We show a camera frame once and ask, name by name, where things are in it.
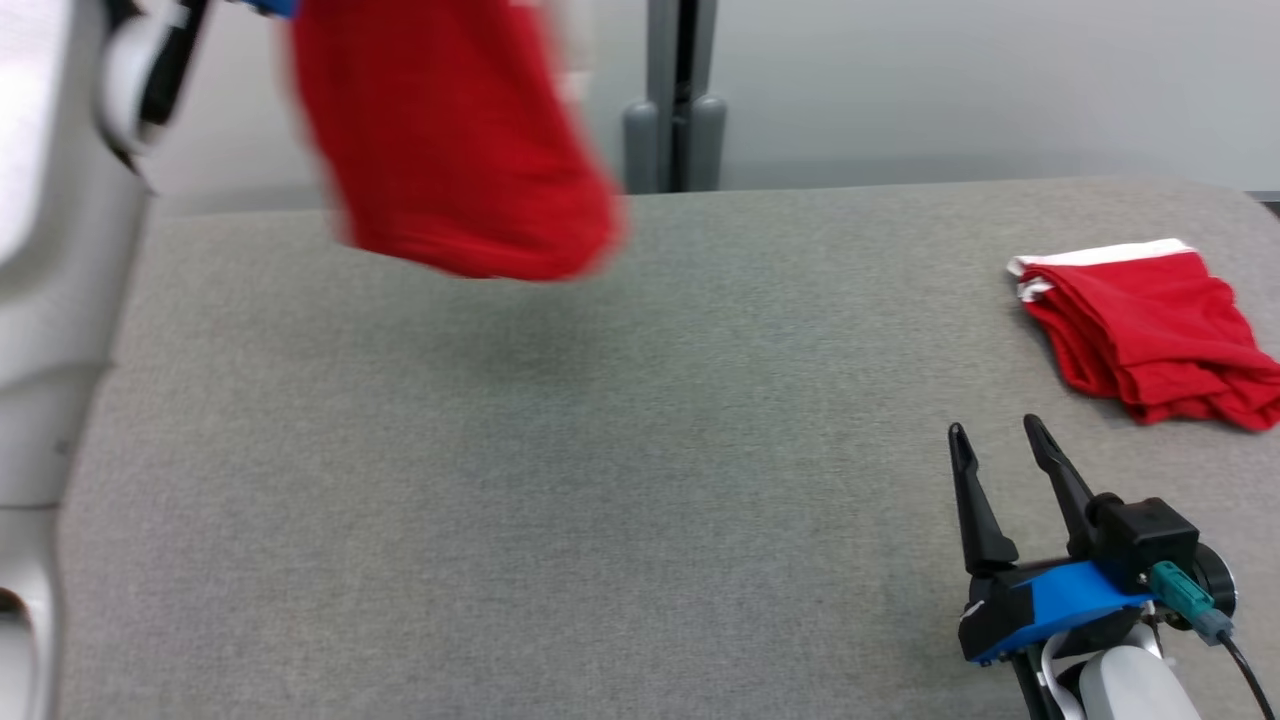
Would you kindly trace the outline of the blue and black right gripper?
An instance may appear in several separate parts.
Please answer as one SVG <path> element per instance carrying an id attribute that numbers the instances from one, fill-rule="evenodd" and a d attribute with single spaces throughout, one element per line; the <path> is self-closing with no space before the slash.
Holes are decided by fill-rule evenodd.
<path id="1" fill-rule="evenodd" d="M 1023 427 L 1037 466 L 1053 487 L 1068 529 L 1068 556 L 1085 560 L 1093 544 L 1088 507 L 1094 496 L 1039 416 L 1027 414 Z M 1088 561 L 1041 569 L 1030 577 L 1007 571 L 1019 560 L 1018 548 L 1000 528 L 980 484 L 977 452 L 960 423 L 948 428 L 948 451 L 964 566 L 970 577 L 984 577 L 972 579 L 969 605 L 957 629 L 968 662 L 992 664 L 1051 635 L 1155 600 L 1143 585 L 1137 592 L 1117 588 Z"/>

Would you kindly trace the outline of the red shorts with white stripe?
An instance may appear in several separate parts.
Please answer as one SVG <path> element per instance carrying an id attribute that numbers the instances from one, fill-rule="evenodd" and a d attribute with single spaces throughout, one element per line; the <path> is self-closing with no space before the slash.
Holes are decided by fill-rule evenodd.
<path id="1" fill-rule="evenodd" d="M 1138 424 L 1280 425 L 1280 361 L 1257 343 L 1229 283 L 1176 238 L 1007 264 L 1016 296 L 1076 392 L 1111 398 Z"/>

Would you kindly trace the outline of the red and white basketball jersey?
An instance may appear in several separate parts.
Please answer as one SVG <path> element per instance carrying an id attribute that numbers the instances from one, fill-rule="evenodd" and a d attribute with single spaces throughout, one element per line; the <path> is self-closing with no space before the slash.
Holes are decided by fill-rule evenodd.
<path id="1" fill-rule="evenodd" d="M 572 281 L 622 233 L 577 118 L 577 0 L 301 0 L 302 117 L 369 252 L 470 279 Z"/>

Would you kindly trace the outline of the aluminium frame post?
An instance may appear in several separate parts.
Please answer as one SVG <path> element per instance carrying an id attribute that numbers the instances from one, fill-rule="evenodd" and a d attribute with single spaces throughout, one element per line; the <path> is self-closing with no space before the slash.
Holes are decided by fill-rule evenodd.
<path id="1" fill-rule="evenodd" d="M 623 111 L 628 193 L 721 187 L 728 104 L 710 91 L 719 0 L 646 0 L 645 90 Z"/>

